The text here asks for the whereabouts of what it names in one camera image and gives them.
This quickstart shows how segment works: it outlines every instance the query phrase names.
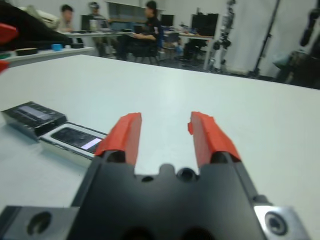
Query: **black shirt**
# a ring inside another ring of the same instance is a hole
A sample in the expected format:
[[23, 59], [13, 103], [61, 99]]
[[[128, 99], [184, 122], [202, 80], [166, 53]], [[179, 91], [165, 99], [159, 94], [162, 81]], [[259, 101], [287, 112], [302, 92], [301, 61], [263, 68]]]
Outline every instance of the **black shirt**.
[[145, 35], [152, 35], [157, 40], [159, 38], [159, 33], [161, 30], [161, 23], [157, 19], [156, 16], [148, 18], [148, 20], [145, 23]]

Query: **screw hole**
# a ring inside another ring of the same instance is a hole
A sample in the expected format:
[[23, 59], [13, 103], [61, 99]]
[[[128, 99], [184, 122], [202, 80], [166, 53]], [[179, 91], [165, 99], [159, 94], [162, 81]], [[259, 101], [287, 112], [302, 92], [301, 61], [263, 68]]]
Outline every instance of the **screw hole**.
[[211, 233], [201, 227], [194, 227], [187, 230], [181, 240], [215, 240]]
[[268, 212], [265, 215], [265, 224], [267, 228], [275, 235], [285, 235], [288, 231], [285, 220], [278, 214]]
[[197, 176], [196, 176], [195, 172], [193, 170], [191, 170], [190, 168], [181, 169], [178, 172], [177, 177], [184, 182], [190, 182], [190, 181], [197, 180]]
[[51, 218], [52, 215], [48, 211], [34, 215], [26, 228], [27, 233], [30, 236], [43, 233], [49, 227]]
[[115, 151], [112, 152], [106, 159], [107, 163], [125, 163], [126, 162], [126, 153], [124, 151]]
[[152, 177], [152, 176], [145, 176], [144, 178], [142, 178], [142, 182], [143, 183], [148, 183], [148, 182], [151, 182], [151, 181], [153, 181], [154, 180], [154, 178]]

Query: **smartphone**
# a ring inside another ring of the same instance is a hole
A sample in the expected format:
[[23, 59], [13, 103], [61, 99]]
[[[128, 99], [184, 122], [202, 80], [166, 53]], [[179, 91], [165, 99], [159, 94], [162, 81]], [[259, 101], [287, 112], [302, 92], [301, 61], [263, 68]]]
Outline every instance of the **smartphone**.
[[102, 138], [100, 137], [70, 127], [65, 127], [55, 132], [51, 137], [92, 154], [96, 152], [98, 144], [102, 141]]

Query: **white wall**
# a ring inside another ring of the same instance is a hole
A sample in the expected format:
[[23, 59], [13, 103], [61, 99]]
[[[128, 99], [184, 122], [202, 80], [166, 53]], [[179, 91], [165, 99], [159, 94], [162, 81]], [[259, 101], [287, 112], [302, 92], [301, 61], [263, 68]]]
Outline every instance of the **white wall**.
[[[218, 13], [216, 37], [220, 35], [222, 15], [227, 11], [227, 0], [166, 0], [164, 14], [175, 15], [174, 24], [191, 24], [191, 15], [197, 7], [201, 12]], [[230, 33], [232, 46], [226, 60], [229, 69], [238, 71], [253, 70], [265, 38], [276, 0], [237, 0], [233, 9], [235, 20]], [[316, 6], [316, 0], [282, 0], [278, 9], [272, 40], [266, 58], [260, 64], [261, 74], [274, 77], [278, 68], [273, 64], [273, 56], [289, 54], [301, 48], [299, 41], [308, 21], [308, 12]]]

